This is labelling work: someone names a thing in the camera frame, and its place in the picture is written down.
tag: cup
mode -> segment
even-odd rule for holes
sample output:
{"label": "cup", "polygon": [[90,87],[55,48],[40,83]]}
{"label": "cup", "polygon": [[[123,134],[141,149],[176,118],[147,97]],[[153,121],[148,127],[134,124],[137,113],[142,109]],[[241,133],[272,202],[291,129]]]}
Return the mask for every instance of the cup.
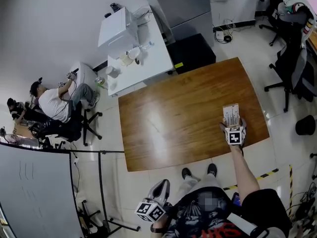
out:
{"label": "cup", "polygon": [[106,68],[106,75],[109,75],[110,77],[112,78],[117,78],[120,74],[120,70],[119,69],[116,69],[112,66],[108,66]]}
{"label": "cup", "polygon": [[123,66],[127,66],[133,62],[133,60],[128,56],[127,53],[122,54],[119,58]]}

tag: jeans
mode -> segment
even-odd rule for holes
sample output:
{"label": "jeans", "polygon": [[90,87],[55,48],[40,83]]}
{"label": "jeans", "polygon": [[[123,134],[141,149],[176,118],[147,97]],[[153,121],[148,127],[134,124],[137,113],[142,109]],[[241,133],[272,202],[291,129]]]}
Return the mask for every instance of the jeans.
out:
{"label": "jeans", "polygon": [[187,194],[203,187],[220,188],[220,185],[213,174],[207,174],[201,180],[191,176],[186,176],[183,184],[178,189],[175,203],[179,202]]}
{"label": "jeans", "polygon": [[70,99],[73,101],[73,108],[75,108],[80,100],[85,99],[88,101],[88,103],[92,103],[94,97],[95,93],[93,89],[91,89],[89,85],[82,83],[77,87]]}

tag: white desk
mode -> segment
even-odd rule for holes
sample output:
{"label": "white desk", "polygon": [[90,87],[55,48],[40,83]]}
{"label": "white desk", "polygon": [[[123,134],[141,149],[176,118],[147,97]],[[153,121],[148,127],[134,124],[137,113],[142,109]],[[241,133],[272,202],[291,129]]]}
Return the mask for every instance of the white desk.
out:
{"label": "white desk", "polygon": [[108,66],[111,65],[121,70],[121,74],[116,79],[108,76],[108,80],[116,85],[113,90],[108,89],[109,95],[116,94],[130,86],[174,68],[159,26],[152,13],[149,18],[150,21],[147,24],[139,26],[139,41],[143,46],[146,46],[151,41],[154,46],[142,53],[139,65],[132,62],[128,66],[123,66],[120,59],[114,60],[108,56]]}

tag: black trash can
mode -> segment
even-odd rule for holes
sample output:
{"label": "black trash can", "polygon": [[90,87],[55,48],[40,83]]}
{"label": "black trash can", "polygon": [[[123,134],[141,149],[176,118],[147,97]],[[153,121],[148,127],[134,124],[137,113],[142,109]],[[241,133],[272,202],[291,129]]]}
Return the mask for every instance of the black trash can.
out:
{"label": "black trash can", "polygon": [[296,123],[295,130],[298,135],[313,135],[316,129],[316,122],[313,116],[309,115]]}

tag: yellow black caution tape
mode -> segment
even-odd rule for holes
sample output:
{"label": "yellow black caution tape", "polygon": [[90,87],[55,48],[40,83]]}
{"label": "yellow black caution tape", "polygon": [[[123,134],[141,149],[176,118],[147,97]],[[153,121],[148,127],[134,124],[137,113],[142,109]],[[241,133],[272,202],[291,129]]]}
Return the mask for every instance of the yellow black caution tape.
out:
{"label": "yellow black caution tape", "polygon": [[[276,173],[276,172],[278,172],[278,169],[274,169],[274,170],[272,170],[271,172],[268,172],[268,173],[265,173],[265,174],[259,176],[259,177],[257,178],[257,180],[261,180],[261,179],[263,179],[263,178],[265,178],[265,177],[267,177],[267,176],[271,176],[272,174],[274,174],[274,173]],[[235,188],[237,188],[237,187],[238,187],[238,185],[233,185],[233,186],[230,186],[230,187],[223,188],[223,190],[235,189]]]}
{"label": "yellow black caution tape", "polygon": [[289,194],[289,213],[288,213],[288,217],[291,216],[292,213],[292,201],[293,201],[293,169],[292,169],[292,165],[289,165],[289,177],[290,177],[290,194]]}

